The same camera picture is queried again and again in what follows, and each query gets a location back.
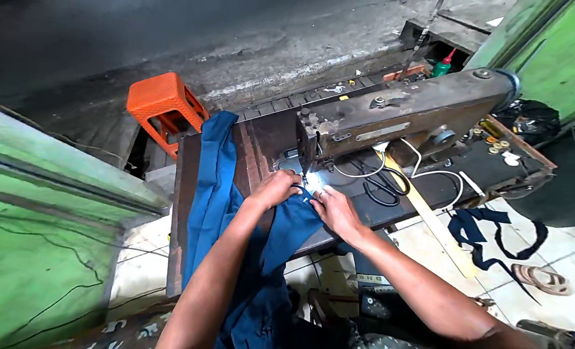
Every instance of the hand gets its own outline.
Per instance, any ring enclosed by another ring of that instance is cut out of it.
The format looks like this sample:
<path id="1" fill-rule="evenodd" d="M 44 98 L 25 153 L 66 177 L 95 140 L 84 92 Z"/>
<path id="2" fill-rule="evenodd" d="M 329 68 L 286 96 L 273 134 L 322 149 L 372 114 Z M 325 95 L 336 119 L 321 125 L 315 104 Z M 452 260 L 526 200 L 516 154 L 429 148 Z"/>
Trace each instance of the hand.
<path id="1" fill-rule="evenodd" d="M 302 190 L 292 185 L 300 185 L 302 177 L 294 170 L 279 170 L 271 173 L 247 198 L 259 204 L 264 210 L 276 206 Z"/>
<path id="2" fill-rule="evenodd" d="M 318 189 L 314 193 L 314 198 L 311 204 L 320 218 L 351 246 L 358 249 L 364 238 L 374 234 L 361 222 L 350 199 L 333 187 L 324 186 Z"/>

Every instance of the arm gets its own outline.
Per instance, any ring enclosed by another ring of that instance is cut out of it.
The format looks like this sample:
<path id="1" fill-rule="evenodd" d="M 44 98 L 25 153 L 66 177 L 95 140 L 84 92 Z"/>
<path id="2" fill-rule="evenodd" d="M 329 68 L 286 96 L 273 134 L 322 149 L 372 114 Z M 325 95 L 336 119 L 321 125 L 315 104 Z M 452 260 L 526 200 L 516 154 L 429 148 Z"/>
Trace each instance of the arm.
<path id="1" fill-rule="evenodd" d="M 276 171 L 262 181 L 201 261 L 182 292 L 156 349 L 213 348 L 234 292 L 248 240 L 261 215 L 292 194 L 301 178 Z"/>
<path id="2" fill-rule="evenodd" d="M 367 256 L 384 274 L 400 296 L 434 332 L 460 341 L 474 341 L 489 335 L 510 332 L 512 343 L 527 343 L 524 335 L 479 307 L 430 270 L 378 237 L 358 218 L 352 202 L 330 186 L 316 193 L 315 210 L 345 242 Z"/>

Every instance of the blue garment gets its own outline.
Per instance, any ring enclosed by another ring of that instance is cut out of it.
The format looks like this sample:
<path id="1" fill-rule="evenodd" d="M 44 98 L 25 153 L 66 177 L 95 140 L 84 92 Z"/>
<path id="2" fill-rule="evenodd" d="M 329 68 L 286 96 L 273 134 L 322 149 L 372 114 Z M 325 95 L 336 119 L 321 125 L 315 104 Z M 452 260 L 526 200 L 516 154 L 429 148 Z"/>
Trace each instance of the blue garment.
<path id="1" fill-rule="evenodd" d="M 231 126 L 238 116 L 220 112 L 201 125 L 197 189 L 188 216 L 183 287 L 243 202 L 233 183 L 236 146 Z M 309 203 L 293 195 L 276 207 L 269 234 L 253 231 L 216 348 L 279 348 L 291 324 L 283 270 L 290 256 L 322 226 Z"/>

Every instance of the red nozzle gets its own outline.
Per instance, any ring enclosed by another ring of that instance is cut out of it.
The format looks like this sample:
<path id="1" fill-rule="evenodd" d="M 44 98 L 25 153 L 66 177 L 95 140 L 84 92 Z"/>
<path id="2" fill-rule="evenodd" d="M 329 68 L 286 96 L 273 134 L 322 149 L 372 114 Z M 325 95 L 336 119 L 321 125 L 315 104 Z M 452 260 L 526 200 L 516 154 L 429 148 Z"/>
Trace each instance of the red nozzle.
<path id="1" fill-rule="evenodd" d="M 451 51 L 451 53 L 443 59 L 443 64 L 450 64 L 451 63 L 451 56 L 455 53 L 455 49 Z"/>

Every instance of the green bottle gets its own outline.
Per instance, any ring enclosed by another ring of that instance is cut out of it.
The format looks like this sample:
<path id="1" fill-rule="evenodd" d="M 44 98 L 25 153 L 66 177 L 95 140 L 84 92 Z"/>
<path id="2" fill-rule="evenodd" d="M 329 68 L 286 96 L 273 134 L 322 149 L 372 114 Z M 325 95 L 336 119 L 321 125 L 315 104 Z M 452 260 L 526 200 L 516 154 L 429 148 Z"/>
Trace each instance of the green bottle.
<path id="1" fill-rule="evenodd" d="M 440 75 L 445 75 L 451 68 L 451 56 L 455 53 L 455 49 L 451 51 L 451 53 L 443 59 L 443 61 L 438 62 L 434 66 L 434 70 L 432 71 L 432 78 L 435 78 Z"/>

